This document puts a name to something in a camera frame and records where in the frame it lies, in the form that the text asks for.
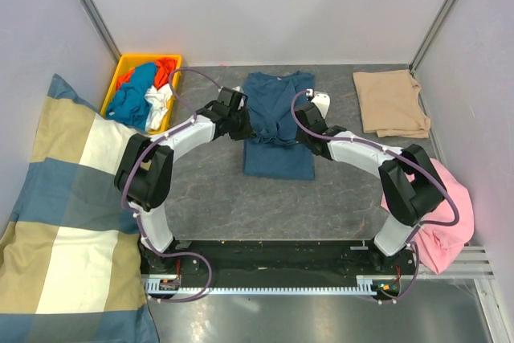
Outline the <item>dark blue t-shirt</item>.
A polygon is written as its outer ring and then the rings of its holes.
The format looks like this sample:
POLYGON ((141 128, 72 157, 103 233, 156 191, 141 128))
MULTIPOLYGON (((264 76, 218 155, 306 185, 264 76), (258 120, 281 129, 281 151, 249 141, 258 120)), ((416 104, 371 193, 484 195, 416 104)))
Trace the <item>dark blue t-shirt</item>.
POLYGON ((297 71, 286 76, 252 72, 243 84, 255 136, 245 140, 243 173, 261 178, 312 181, 311 151, 296 142, 298 126, 291 102, 298 92, 315 87, 315 76, 297 71))

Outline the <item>folded beige t-shirt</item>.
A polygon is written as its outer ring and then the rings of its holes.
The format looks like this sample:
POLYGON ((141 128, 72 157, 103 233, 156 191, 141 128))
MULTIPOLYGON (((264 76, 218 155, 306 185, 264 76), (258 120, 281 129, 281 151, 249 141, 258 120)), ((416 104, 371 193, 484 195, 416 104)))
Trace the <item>folded beige t-shirt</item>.
POLYGON ((421 87, 407 70, 355 72, 364 133, 378 137, 426 139, 430 118, 418 98, 421 87))

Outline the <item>pink t-shirt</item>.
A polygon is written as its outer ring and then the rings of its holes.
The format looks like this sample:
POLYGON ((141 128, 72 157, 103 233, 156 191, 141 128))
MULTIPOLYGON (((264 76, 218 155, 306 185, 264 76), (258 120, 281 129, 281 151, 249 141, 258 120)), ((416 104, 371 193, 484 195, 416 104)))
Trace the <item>pink t-shirt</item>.
POLYGON ((434 165, 447 193, 459 211, 459 222, 452 227, 433 224, 424 225, 413 237, 418 245, 421 262, 433 273, 441 274, 456 259, 474 234, 474 211, 467 188, 446 169, 437 159, 430 160, 434 165))

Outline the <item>left aluminium corner post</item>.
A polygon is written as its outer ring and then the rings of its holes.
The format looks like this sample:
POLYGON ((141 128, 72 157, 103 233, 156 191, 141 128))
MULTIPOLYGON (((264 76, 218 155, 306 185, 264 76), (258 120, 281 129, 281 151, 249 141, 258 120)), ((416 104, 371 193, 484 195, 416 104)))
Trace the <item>left aluminium corner post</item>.
POLYGON ((104 21, 104 18, 102 17, 94 0, 79 1, 87 16, 89 17, 92 25, 94 26, 97 34, 100 36, 101 41, 105 45, 105 48, 108 50, 108 53, 115 62, 118 62, 121 57, 120 49, 112 37, 112 34, 109 31, 108 26, 104 21))

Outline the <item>aluminium corner post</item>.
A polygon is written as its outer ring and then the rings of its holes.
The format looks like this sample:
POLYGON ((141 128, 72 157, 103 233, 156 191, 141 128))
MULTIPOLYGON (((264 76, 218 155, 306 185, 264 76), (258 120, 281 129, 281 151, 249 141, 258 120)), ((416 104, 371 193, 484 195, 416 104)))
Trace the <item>aluminium corner post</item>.
POLYGON ((121 57, 120 49, 112 37, 112 34, 109 31, 108 26, 104 21, 104 18, 102 17, 94 0, 79 1, 87 16, 89 17, 92 25, 94 26, 97 34, 100 36, 101 41, 105 45, 105 48, 108 50, 108 53, 115 62, 118 62, 121 57))
POLYGON ((413 75, 420 67, 422 61, 425 59, 426 54, 436 40, 439 32, 444 26, 447 18, 452 12, 458 0, 444 0, 443 4, 439 7, 437 14, 434 17, 427 33, 425 34, 418 50, 414 54, 414 58, 409 64, 410 74, 413 75))

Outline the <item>teal t-shirt in bin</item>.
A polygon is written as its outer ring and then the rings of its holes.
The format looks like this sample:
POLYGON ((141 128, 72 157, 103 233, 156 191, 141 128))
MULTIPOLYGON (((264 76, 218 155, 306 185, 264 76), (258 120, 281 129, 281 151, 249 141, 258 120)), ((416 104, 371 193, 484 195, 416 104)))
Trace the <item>teal t-shirt in bin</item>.
POLYGON ((145 131, 150 103, 146 92, 153 86, 157 65, 144 63, 121 76, 121 83, 109 102, 105 116, 126 126, 145 131))

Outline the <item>orange t-shirt in bin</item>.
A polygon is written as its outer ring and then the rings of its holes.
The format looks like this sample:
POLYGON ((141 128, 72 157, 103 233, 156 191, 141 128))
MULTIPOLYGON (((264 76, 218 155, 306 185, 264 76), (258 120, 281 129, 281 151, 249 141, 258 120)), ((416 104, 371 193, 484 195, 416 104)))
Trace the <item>orange t-shirt in bin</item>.
POLYGON ((151 63, 143 63, 119 76, 116 80, 116 90, 119 90, 123 84, 129 83, 135 72, 140 73, 144 80, 154 74, 153 86, 159 90, 169 83, 169 74, 176 68, 177 60, 170 57, 156 59, 153 65, 151 63))

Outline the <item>right aluminium corner post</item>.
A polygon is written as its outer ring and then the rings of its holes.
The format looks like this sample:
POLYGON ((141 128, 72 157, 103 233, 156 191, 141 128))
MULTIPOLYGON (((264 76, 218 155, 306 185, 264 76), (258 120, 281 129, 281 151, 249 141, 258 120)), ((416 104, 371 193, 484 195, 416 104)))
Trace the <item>right aluminium corner post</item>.
POLYGON ((444 26, 447 18, 452 12, 458 0, 444 0, 443 4, 439 7, 437 14, 434 17, 427 33, 425 34, 418 50, 414 54, 414 58, 409 64, 410 74, 413 75, 420 67, 422 61, 425 59, 426 54, 436 40, 439 32, 444 26))

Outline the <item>blue beige checkered pillow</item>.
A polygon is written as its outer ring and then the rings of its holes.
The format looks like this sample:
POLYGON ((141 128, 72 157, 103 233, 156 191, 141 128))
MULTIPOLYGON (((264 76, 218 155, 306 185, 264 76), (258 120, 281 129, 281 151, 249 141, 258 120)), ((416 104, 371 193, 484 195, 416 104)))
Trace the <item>blue beige checkered pillow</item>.
POLYGON ((158 341, 140 233, 113 182, 132 134, 52 78, 1 239, 2 341, 158 341))

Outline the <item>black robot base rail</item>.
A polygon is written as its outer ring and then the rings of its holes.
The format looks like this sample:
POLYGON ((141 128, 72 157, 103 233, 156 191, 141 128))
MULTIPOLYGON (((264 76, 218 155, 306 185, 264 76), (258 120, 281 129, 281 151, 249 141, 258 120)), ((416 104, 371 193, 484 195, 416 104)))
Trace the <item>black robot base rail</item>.
POLYGON ((237 285, 241 280, 290 282, 303 276, 401 276, 411 275, 415 269, 412 251, 403 248, 392 257, 383 256, 370 240, 174 240, 165 249, 167 254, 179 252, 197 256, 164 259, 148 252, 141 269, 144 273, 177 273, 199 280, 208 276, 208 268, 200 260, 204 257, 212 268, 212 280, 222 286, 237 285))

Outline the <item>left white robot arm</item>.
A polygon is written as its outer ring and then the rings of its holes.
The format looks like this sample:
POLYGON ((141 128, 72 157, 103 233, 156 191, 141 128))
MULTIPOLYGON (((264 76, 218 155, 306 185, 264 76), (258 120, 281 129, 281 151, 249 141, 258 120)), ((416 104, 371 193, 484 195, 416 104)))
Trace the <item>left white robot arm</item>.
POLYGON ((239 89, 221 88, 216 100, 179 125, 160 134, 132 135, 125 147, 114 178, 122 193, 121 204, 133 213, 141 242, 151 250, 149 265, 159 273, 173 270, 176 254, 168 249, 173 242, 165 214, 173 164, 200 145, 219 137, 233 141, 252 138, 247 96, 239 89))

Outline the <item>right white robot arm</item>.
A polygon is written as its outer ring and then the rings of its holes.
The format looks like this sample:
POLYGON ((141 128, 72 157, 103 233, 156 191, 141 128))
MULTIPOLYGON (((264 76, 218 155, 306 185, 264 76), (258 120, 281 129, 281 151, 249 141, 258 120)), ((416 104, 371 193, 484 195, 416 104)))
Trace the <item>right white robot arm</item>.
POLYGON ((329 127, 313 102, 291 110, 298 124, 296 139, 313 154, 352 165, 380 180, 390 214, 374 236, 376 248, 367 260, 374 272, 387 273, 397 263, 396 254, 414 237, 415 227, 448 197, 426 151, 419 145, 389 148, 340 126, 329 127))

